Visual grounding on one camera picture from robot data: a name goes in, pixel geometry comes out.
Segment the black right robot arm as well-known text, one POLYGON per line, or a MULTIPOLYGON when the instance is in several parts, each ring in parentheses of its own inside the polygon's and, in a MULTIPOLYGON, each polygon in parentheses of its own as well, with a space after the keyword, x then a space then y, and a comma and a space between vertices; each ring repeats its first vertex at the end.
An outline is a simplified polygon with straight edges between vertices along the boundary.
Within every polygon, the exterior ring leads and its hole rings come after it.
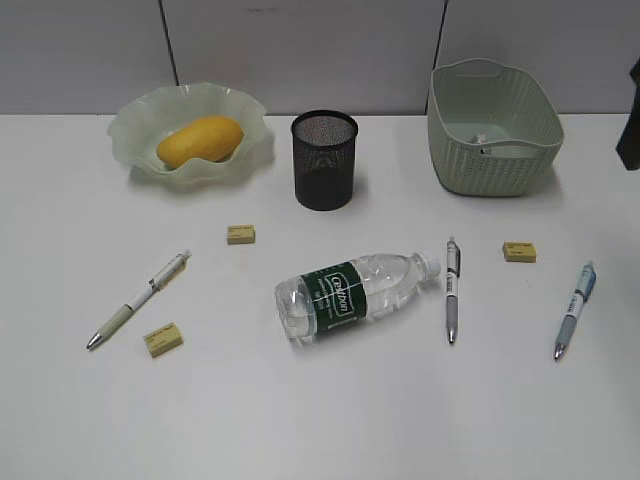
POLYGON ((640 60, 631 69, 630 77, 635 85, 634 101, 616 152, 627 171, 637 171, 640 168, 640 60))

